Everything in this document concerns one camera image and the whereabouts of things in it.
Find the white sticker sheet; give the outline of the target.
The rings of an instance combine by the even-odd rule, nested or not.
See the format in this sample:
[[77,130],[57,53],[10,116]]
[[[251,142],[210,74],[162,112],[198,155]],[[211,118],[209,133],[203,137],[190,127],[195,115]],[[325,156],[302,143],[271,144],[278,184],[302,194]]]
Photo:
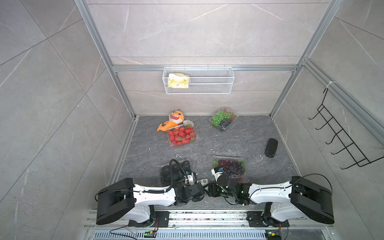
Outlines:
[[201,184],[205,188],[209,184],[209,180],[208,179],[200,179],[200,180],[197,180],[197,184]]

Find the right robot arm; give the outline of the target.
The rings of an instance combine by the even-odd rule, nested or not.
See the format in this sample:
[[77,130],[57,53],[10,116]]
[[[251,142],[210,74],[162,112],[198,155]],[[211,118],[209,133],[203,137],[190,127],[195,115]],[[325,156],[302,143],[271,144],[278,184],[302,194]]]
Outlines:
[[206,189],[210,197],[232,199],[235,205],[265,204],[261,214],[265,225],[298,218],[309,218],[327,225],[335,223],[332,190],[305,177],[293,176],[284,183],[259,185],[237,183],[221,174]]

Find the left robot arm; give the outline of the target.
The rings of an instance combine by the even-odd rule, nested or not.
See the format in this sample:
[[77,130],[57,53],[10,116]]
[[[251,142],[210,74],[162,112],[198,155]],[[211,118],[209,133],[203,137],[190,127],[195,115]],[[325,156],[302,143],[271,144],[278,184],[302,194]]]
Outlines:
[[130,221],[142,224],[155,218],[155,205],[169,207],[182,206],[190,201],[204,199],[207,179],[193,183],[186,180],[167,187],[145,187],[134,184],[132,178],[125,178],[106,188],[95,196],[97,199],[97,225],[107,225],[127,217]]

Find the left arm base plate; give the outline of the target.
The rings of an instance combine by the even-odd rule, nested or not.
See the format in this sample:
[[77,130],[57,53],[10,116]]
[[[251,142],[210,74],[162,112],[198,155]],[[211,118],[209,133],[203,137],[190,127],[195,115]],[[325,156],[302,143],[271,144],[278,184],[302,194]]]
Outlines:
[[146,227],[155,227],[159,228],[167,228],[170,220],[170,212],[168,211],[155,211],[151,213],[150,219],[143,222],[137,223],[133,220],[129,221],[129,227],[138,227],[138,228],[146,228]]

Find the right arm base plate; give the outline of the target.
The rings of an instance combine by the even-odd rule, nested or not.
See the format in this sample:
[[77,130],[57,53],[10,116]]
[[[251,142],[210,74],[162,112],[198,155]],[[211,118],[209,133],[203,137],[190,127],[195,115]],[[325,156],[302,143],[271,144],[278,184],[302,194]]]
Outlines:
[[275,220],[270,214],[260,211],[248,211],[246,220],[250,227],[289,227],[288,220],[281,222]]

